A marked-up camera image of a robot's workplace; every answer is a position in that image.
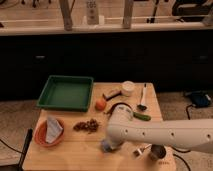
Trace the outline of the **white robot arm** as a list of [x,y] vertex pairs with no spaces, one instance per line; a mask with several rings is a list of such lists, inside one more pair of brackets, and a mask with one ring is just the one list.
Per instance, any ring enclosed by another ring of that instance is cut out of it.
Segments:
[[213,154],[213,119],[136,121],[126,104],[116,104],[110,111],[105,151],[114,151],[125,142],[143,142]]

